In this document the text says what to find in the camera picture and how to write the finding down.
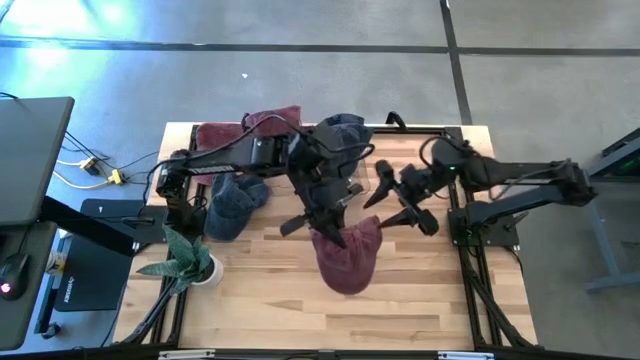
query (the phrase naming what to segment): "yellow connector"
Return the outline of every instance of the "yellow connector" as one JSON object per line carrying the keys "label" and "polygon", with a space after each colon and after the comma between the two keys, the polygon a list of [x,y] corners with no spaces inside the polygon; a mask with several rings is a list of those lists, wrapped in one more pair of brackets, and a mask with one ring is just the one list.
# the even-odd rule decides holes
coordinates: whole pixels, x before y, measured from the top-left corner
{"label": "yellow connector", "polygon": [[124,179],[122,179],[122,173],[118,169],[111,170],[111,176],[109,176],[109,184],[122,185]]}
{"label": "yellow connector", "polygon": [[100,176],[100,170],[98,170],[96,166],[97,162],[98,162],[98,159],[94,157],[90,157],[80,162],[80,169],[88,172],[90,175]]}

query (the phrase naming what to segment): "wooden table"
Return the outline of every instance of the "wooden table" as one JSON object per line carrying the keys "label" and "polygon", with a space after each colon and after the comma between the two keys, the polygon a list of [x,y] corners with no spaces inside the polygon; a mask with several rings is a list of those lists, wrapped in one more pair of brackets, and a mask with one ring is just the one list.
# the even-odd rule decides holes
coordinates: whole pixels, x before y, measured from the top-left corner
{"label": "wooden table", "polygon": [[[159,160],[187,148],[194,123],[168,123]],[[483,155],[493,156],[485,126],[462,126],[464,138]],[[369,191],[378,180],[373,164],[387,159],[394,168],[420,164],[418,147],[425,135],[374,135],[375,152],[366,159]],[[183,348],[463,350],[472,349],[460,261],[449,239],[445,218],[448,200],[425,200],[440,222],[433,237],[417,228],[384,229],[371,285],[355,296],[328,288],[318,272],[309,231],[286,238],[279,225],[300,213],[300,200],[286,177],[269,179],[272,196],[253,214],[233,243],[206,244],[225,266],[216,288],[191,287],[180,338]],[[349,203],[347,224],[377,214],[381,220],[400,205],[394,195],[362,210],[366,193]],[[149,204],[164,200],[151,191]],[[136,274],[151,262],[165,259],[167,247],[153,245],[136,256],[117,321],[114,339],[130,334],[149,311],[160,279]],[[536,341],[520,268],[512,254],[487,248],[486,256],[496,301],[529,341]],[[485,337],[490,339],[486,310],[479,307]],[[171,320],[167,312],[165,332]]]}

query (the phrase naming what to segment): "concrete floor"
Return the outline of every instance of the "concrete floor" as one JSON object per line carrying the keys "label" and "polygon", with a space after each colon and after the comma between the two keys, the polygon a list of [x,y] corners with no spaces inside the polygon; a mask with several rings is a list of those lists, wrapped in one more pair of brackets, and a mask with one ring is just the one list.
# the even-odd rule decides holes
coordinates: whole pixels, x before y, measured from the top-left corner
{"label": "concrete floor", "polygon": [[[459,46],[638,48],[633,0],[450,0]],[[66,20],[58,15],[64,14]],[[16,0],[2,36],[223,44],[446,46],[438,0]],[[497,157],[589,164],[638,126],[638,57],[461,56],[473,123]],[[125,164],[156,150],[168,121],[236,121],[299,104],[305,121],[390,110],[408,122],[460,124],[446,54],[109,51],[0,47],[0,90],[76,99],[69,130]],[[75,160],[74,154],[62,154]],[[148,159],[133,171],[148,169]],[[77,183],[92,178],[60,169]],[[53,179],[49,193],[139,198],[128,185],[92,192]],[[539,342],[549,349],[640,357],[640,287],[589,295],[606,273],[588,217],[548,206],[518,228]],[[56,313],[65,333],[30,336],[18,352],[97,346],[113,312]]]}

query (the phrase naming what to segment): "white pot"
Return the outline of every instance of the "white pot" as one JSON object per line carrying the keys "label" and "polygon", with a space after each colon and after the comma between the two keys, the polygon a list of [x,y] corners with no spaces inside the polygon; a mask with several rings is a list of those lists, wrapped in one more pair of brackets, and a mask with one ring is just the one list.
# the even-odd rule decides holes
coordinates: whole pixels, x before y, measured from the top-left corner
{"label": "white pot", "polygon": [[213,261],[213,273],[211,273],[211,276],[209,276],[208,279],[200,282],[193,282],[191,283],[191,285],[201,286],[210,283],[213,287],[216,287],[218,286],[218,283],[220,283],[220,280],[222,280],[222,276],[224,275],[224,267],[222,266],[222,263],[220,262],[220,260],[211,255],[211,253],[209,253],[209,257]]}

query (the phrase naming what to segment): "red beanie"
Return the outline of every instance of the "red beanie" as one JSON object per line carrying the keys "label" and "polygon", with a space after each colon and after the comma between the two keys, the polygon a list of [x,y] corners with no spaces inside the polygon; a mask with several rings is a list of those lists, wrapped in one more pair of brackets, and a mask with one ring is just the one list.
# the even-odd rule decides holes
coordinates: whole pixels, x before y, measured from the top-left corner
{"label": "red beanie", "polygon": [[311,241],[316,249],[322,279],[331,289],[344,295],[354,295],[366,289],[371,282],[382,244],[380,219],[371,216],[354,226],[340,229],[340,235],[347,243],[346,249],[311,229]]}

